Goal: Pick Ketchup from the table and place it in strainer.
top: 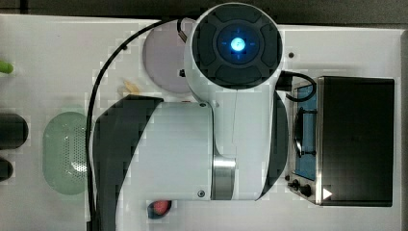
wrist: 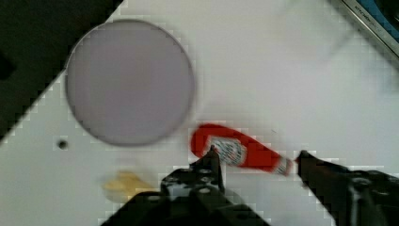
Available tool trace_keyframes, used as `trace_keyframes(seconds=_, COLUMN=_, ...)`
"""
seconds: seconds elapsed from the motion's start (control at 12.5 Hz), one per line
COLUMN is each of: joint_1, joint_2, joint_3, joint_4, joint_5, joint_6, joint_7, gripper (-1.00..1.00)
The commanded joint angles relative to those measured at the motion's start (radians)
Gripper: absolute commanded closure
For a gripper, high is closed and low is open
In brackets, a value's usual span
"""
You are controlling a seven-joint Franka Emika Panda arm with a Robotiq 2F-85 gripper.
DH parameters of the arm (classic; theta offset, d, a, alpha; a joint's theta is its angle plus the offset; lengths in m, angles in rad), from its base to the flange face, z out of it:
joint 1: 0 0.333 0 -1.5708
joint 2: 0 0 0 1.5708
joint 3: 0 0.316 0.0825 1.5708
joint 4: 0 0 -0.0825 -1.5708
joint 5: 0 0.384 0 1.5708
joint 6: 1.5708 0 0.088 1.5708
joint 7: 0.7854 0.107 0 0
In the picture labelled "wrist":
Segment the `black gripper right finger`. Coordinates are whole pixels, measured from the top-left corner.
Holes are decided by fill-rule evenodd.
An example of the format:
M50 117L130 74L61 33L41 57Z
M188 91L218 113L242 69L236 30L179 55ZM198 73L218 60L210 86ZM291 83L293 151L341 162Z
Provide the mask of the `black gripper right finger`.
M351 170L307 151L297 175L333 217L336 226L399 226L398 179L378 170Z

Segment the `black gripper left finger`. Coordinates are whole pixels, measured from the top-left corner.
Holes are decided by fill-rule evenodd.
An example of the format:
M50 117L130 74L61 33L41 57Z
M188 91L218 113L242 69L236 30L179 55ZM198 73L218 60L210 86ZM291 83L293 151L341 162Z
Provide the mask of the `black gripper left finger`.
M166 176L160 190L141 192L101 226L270 226L245 204L227 199L212 147L187 169Z

